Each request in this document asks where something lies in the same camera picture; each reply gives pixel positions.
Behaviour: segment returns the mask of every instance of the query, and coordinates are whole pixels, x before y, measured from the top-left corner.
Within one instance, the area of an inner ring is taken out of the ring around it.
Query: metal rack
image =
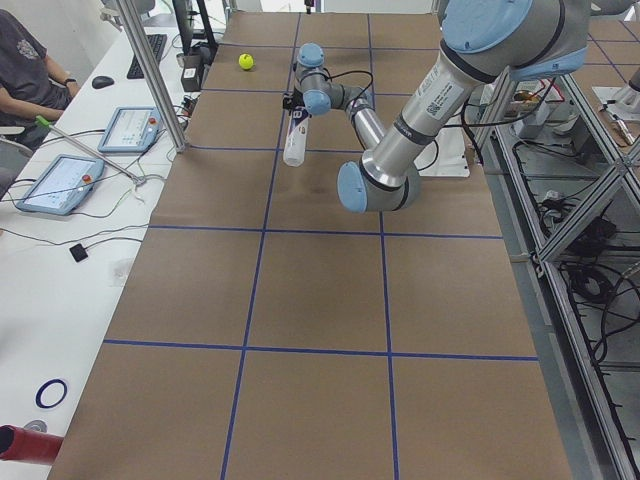
[[[506,166],[508,170],[515,194],[507,201],[516,202],[520,207],[523,217],[521,223],[526,225],[531,238],[531,259],[536,265],[541,284],[550,289],[555,300],[555,305],[547,305],[547,308],[554,308],[562,319],[562,325],[556,325],[556,330],[564,332],[571,346],[573,359],[570,360],[575,362],[580,372],[580,380],[588,392],[590,407],[598,420],[601,437],[607,446],[618,478],[631,480],[637,478],[640,465],[640,448],[633,446],[635,434],[640,433],[640,401],[635,400],[637,394],[633,395],[633,386],[640,385],[640,349],[636,358],[614,355],[616,358],[612,361],[599,364],[594,362],[588,325],[589,322],[595,324],[598,315],[604,314],[594,313],[591,315],[593,318],[588,314],[584,317],[582,314],[576,314],[575,302],[572,304],[562,265],[563,259],[571,254],[567,249],[614,199],[616,202],[624,202],[625,206],[631,205],[631,210],[635,211],[637,217],[635,220],[640,219],[640,180],[636,168],[640,162],[640,141],[636,141],[624,152],[593,112],[576,81],[571,76],[557,81],[573,101],[580,118],[595,140],[602,159],[597,168],[589,171],[576,166],[573,173],[537,176],[537,180],[547,184],[554,181],[592,182],[591,186],[584,189],[584,193],[575,199],[575,207],[557,225],[558,228],[551,232],[543,231],[538,205],[529,187],[531,179],[525,178],[521,163],[516,158],[517,154],[514,155],[514,144],[518,139],[510,131],[510,127],[500,125],[484,128],[477,133],[477,139],[485,158],[494,162],[493,165],[487,165],[487,168],[494,167],[499,170]],[[503,120],[506,107],[517,89],[517,85],[510,81],[506,73],[498,79],[495,86],[493,99],[481,123]],[[551,159],[545,159],[544,153],[538,153],[537,157],[543,163],[552,162]],[[640,230],[637,228],[640,227],[640,221],[635,226],[636,230]],[[605,261],[616,263],[619,268],[624,269],[637,265],[639,260],[638,256],[614,255],[607,257]],[[628,332],[628,338],[632,339],[631,344],[636,339],[640,342],[640,335],[633,330],[632,328]]]

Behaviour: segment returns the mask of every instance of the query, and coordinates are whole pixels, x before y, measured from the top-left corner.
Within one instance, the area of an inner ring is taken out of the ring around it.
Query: keyboard
[[[167,43],[167,36],[164,33],[154,33],[152,35],[147,35],[147,40],[149,40],[149,45],[151,45],[151,50],[156,57],[158,63],[162,59],[162,52],[164,51],[164,45]],[[127,78],[144,78],[144,72],[140,67],[140,63],[136,56],[133,56],[133,60],[131,60],[131,66],[129,67],[129,71],[127,72]]]

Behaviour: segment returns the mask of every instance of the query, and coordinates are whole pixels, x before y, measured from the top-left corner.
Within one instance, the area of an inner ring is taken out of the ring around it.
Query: yellow tennis ball
[[[243,53],[238,57],[238,65],[243,70],[251,70],[253,68],[253,57],[248,53]]]

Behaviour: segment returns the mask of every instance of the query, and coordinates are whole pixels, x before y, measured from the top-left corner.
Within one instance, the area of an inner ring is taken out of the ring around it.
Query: red cylinder
[[[0,427],[0,460],[53,465],[62,437],[12,425]]]

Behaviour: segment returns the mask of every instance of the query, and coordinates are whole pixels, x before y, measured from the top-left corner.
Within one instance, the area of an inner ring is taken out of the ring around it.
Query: computer mouse
[[[98,75],[91,81],[91,86],[96,90],[104,87],[108,87],[109,85],[113,85],[113,78],[107,77],[106,75]]]

